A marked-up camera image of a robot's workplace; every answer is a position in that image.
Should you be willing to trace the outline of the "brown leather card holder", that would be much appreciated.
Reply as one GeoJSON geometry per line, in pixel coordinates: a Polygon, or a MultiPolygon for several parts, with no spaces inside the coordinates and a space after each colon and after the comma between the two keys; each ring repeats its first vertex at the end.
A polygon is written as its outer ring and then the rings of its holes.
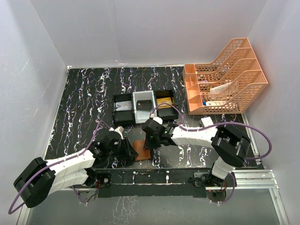
{"type": "Polygon", "coordinates": [[[138,154],[135,161],[144,161],[151,158],[150,149],[145,147],[145,140],[136,140],[133,142],[133,148],[138,154]]]}

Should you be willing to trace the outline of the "black bin with gold card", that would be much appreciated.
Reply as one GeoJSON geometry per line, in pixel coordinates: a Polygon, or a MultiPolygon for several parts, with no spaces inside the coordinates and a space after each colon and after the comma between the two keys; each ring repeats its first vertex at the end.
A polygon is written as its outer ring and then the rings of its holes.
{"type": "Polygon", "coordinates": [[[179,117],[174,91],[172,89],[154,91],[156,105],[160,105],[156,110],[157,115],[164,121],[176,120],[179,117]]]}

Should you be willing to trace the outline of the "white plastic bin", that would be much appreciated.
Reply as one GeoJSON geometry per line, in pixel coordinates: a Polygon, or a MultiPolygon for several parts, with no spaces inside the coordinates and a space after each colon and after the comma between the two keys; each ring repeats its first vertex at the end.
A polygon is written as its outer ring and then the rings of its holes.
{"type": "Polygon", "coordinates": [[[133,92],[133,106],[135,123],[144,123],[156,107],[154,92],[152,90],[133,92]]]}

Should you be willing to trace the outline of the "black plastic bin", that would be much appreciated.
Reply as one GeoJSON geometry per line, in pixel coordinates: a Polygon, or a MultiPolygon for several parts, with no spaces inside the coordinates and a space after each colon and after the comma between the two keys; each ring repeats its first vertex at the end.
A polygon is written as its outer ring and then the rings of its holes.
{"type": "Polygon", "coordinates": [[[113,96],[114,126],[131,126],[135,124],[133,96],[131,93],[113,96]]]}

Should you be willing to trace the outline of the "white phone box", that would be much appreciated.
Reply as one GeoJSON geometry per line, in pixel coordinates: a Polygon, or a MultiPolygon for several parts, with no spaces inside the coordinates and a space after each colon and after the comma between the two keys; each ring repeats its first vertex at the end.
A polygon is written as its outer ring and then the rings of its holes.
{"type": "Polygon", "coordinates": [[[200,124],[203,128],[212,127],[214,125],[211,117],[201,118],[200,124]]]}

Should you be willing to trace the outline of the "orange mesh file organizer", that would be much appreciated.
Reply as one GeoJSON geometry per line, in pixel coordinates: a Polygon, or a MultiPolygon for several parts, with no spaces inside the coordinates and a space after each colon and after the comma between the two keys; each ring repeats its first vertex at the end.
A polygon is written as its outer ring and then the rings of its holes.
{"type": "Polygon", "coordinates": [[[268,81],[248,38],[234,38],[210,63],[185,64],[183,80],[190,115],[244,113],[268,81]],[[210,94],[210,88],[232,82],[224,91],[210,94]],[[225,105],[204,106],[207,101],[225,105]]]}

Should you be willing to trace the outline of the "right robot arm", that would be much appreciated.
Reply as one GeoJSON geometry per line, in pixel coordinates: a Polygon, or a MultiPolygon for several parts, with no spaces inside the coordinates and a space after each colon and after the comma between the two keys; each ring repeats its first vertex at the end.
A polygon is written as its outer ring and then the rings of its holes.
{"type": "Polygon", "coordinates": [[[184,127],[182,124],[162,125],[160,118],[149,118],[143,125],[145,146],[156,149],[164,146],[197,145],[213,148],[218,154],[210,172],[194,178],[199,186],[221,186],[228,174],[244,166],[251,141],[233,124],[220,123],[207,127],[184,127]]]}

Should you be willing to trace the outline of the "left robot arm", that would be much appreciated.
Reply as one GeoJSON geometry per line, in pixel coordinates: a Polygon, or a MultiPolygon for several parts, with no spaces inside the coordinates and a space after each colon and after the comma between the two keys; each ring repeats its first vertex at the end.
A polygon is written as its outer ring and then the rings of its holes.
{"type": "Polygon", "coordinates": [[[48,160],[35,158],[14,181],[14,187],[25,205],[33,208],[61,189],[74,185],[95,186],[98,181],[94,168],[107,163],[109,157],[131,162],[137,156],[126,137],[110,131],[103,140],[93,141],[89,147],[69,156],[48,160]]]}

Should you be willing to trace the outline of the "black credit card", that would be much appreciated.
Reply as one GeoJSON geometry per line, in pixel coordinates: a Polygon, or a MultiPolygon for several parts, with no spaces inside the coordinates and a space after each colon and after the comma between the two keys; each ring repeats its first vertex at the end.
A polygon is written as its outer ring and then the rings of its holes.
{"type": "Polygon", "coordinates": [[[152,101],[150,99],[138,100],[136,102],[136,109],[141,111],[150,111],[152,109],[152,101]]]}

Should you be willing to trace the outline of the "gold credit card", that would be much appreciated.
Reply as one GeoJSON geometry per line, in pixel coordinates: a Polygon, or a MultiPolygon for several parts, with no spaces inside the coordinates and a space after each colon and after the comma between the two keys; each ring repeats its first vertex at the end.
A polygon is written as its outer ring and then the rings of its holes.
{"type": "Polygon", "coordinates": [[[173,97],[157,98],[157,104],[160,105],[158,108],[170,108],[173,105],[173,97]]]}

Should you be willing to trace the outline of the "silver credit card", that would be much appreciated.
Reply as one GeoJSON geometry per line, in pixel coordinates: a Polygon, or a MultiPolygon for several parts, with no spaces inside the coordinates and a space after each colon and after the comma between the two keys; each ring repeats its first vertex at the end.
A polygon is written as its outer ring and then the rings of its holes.
{"type": "Polygon", "coordinates": [[[132,102],[131,101],[116,102],[114,104],[114,106],[115,106],[115,111],[117,111],[117,112],[132,110],[132,102]]]}

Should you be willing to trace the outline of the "white blue item in organizer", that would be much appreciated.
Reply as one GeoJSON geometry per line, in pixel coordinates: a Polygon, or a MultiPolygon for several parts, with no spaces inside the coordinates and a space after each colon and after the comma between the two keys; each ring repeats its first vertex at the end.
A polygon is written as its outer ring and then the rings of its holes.
{"type": "Polygon", "coordinates": [[[204,106],[220,106],[220,105],[225,105],[227,101],[207,101],[203,102],[204,106]]]}

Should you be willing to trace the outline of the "white paper in organizer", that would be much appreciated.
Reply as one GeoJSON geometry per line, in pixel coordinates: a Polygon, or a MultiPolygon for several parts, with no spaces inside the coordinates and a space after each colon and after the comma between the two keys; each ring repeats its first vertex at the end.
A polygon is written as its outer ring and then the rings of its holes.
{"type": "Polygon", "coordinates": [[[225,84],[222,84],[220,86],[214,87],[214,88],[210,88],[210,94],[218,94],[221,93],[222,91],[224,91],[227,87],[229,87],[232,84],[232,82],[228,82],[225,84]]]}

